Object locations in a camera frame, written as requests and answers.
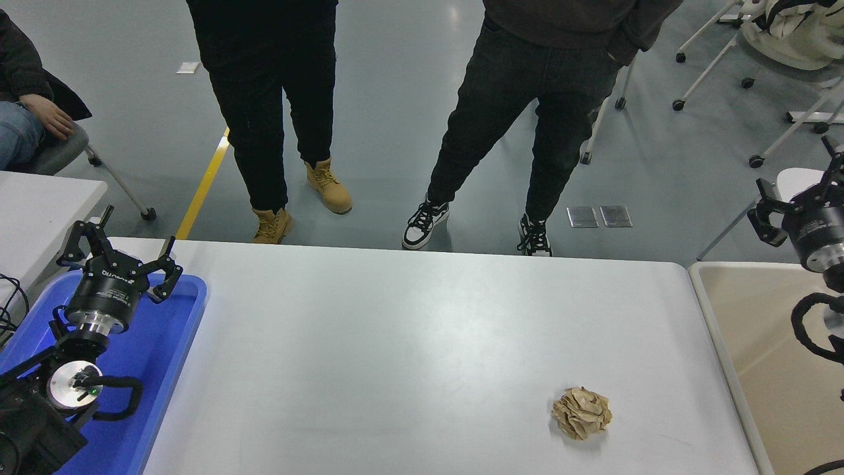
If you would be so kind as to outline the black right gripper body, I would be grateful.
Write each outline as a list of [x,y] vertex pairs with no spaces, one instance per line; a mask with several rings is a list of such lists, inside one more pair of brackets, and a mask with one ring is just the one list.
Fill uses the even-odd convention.
[[789,237],[803,267],[835,267],[843,262],[842,198],[793,197],[800,208],[789,222]]

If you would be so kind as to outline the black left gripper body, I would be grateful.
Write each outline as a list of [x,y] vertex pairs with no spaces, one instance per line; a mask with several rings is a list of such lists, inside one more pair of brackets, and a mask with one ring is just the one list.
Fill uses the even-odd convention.
[[142,292],[147,289],[147,278],[137,271],[141,261],[133,256],[120,255],[117,266],[108,263],[105,256],[91,257],[82,267],[82,278],[75,294],[66,305],[65,318],[80,325],[82,316],[99,313],[116,319],[121,325],[130,325],[135,318]]

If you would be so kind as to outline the seated person's hand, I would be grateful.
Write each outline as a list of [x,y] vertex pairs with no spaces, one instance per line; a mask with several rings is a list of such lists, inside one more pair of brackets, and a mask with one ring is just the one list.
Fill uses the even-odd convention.
[[72,118],[51,100],[39,94],[22,94],[19,96],[19,102],[23,103],[25,108],[32,112],[42,124],[45,131],[51,133],[56,139],[66,141],[75,134]]

